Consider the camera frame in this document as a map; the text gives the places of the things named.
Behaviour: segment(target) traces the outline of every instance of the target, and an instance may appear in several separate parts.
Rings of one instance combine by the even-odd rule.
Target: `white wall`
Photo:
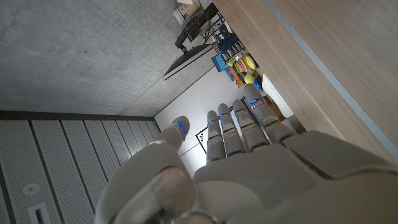
[[[243,88],[238,88],[235,82],[228,78],[226,72],[219,73],[214,67],[155,116],[161,130],[178,116],[184,115],[189,119],[190,130],[178,154],[182,155],[191,149],[192,152],[182,156],[191,175],[206,163],[203,149],[200,145],[194,146],[198,144],[196,133],[207,125],[207,112],[214,110],[218,113],[218,105],[225,103],[232,106],[234,100],[240,100],[242,97]]]

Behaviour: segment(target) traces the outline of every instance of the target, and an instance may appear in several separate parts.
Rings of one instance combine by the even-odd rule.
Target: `wooden table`
[[[396,153],[398,146],[396,1],[213,2],[307,130],[334,135],[393,160],[390,152]],[[273,15],[270,2],[348,96],[336,90]],[[358,111],[349,97],[374,121],[375,129],[359,116],[363,111]],[[382,135],[377,138],[378,128]]]

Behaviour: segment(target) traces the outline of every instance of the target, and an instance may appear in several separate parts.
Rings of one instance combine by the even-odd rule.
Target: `yellow object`
[[[251,68],[251,69],[256,69],[256,64],[254,63],[253,58],[251,58],[249,55],[243,55],[243,57],[241,58],[241,60],[244,62],[244,64]]]
[[[244,82],[246,84],[253,84],[255,79],[256,77],[254,76],[253,73],[248,73],[247,75],[244,76]]]

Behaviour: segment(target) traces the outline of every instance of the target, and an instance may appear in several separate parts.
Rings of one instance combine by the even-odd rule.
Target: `acoustic wall panel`
[[[62,124],[83,177],[89,199],[95,208],[106,184],[104,171],[98,162],[83,121],[62,121]]]
[[[131,131],[129,124],[127,123],[127,121],[116,121],[116,123],[119,126],[122,137],[126,142],[131,155],[133,156],[135,153],[137,153],[140,150],[140,148],[138,146],[136,138],[134,137]]]
[[[119,162],[123,165],[131,158],[131,154],[126,143],[124,143],[124,139],[120,134],[119,128],[115,121],[102,121],[102,123],[104,124],[105,131],[108,134],[116,156],[118,157]]]
[[[6,201],[2,196],[2,190],[0,187],[0,224],[10,224],[10,219],[8,217],[8,211],[6,206]]]
[[[150,133],[154,138],[156,138],[159,134],[155,128],[154,122],[153,121],[145,121],[147,123],[147,126],[149,128]]]
[[[154,141],[154,137],[149,131],[148,125],[145,121],[138,121],[138,125],[142,130],[142,133],[144,133],[144,137],[147,140],[148,144]]]
[[[27,209],[45,202],[52,223],[60,223],[53,195],[28,121],[0,121],[0,164],[17,223],[30,223]],[[40,190],[25,195],[27,184]]]
[[[93,223],[88,200],[59,121],[32,121],[65,223]]]
[[[145,148],[148,145],[147,140],[144,137],[144,133],[142,133],[141,128],[138,125],[137,121],[128,121],[130,128],[132,130],[132,133],[137,139],[137,143],[140,147],[140,149]]]
[[[120,167],[118,158],[113,151],[101,121],[84,121],[84,124],[93,142],[94,150],[97,152],[99,162],[109,180]]]

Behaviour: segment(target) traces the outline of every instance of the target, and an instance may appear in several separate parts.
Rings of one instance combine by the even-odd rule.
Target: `concrete ceiling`
[[[0,110],[154,116],[212,66],[167,81],[175,0],[0,0]],[[203,43],[185,42],[190,49]]]

